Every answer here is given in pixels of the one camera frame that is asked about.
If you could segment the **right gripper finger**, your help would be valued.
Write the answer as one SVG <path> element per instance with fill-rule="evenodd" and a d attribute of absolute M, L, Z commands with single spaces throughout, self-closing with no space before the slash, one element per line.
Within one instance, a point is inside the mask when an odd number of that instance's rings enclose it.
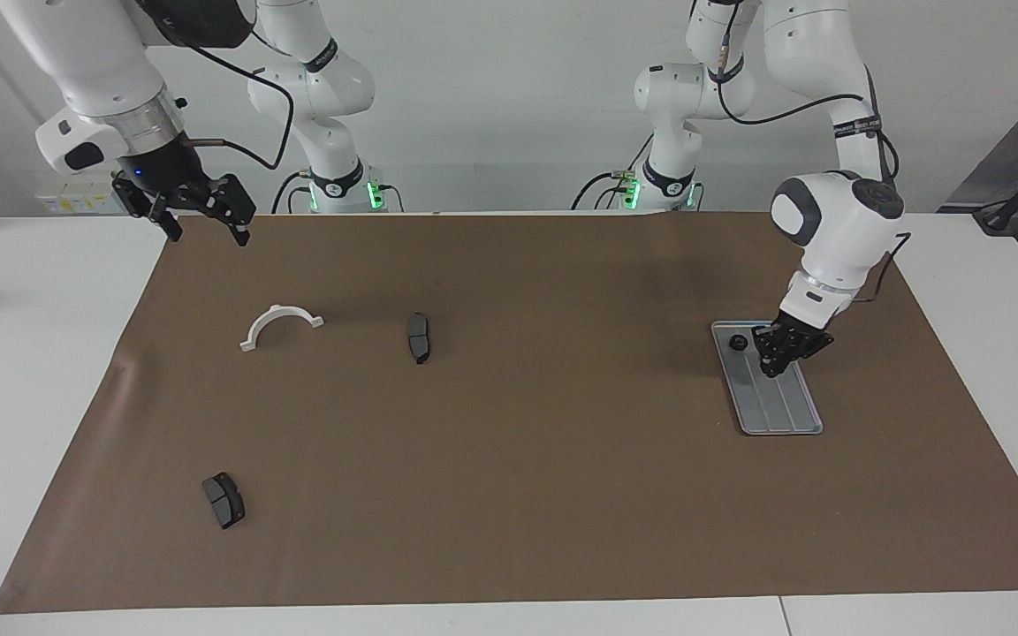
<path fill-rule="evenodd" d="M 209 197 L 201 206 L 201 212 L 211 220 L 225 225 L 238 246 L 250 241 L 249 225 L 257 206 L 250 194 L 234 174 L 226 174 L 207 182 Z"/>
<path fill-rule="evenodd" d="M 165 198 L 150 197 L 127 177 L 113 177 L 110 186 L 118 205 L 127 215 L 149 220 L 164 232 L 170 242 L 180 240 L 182 228 Z"/>

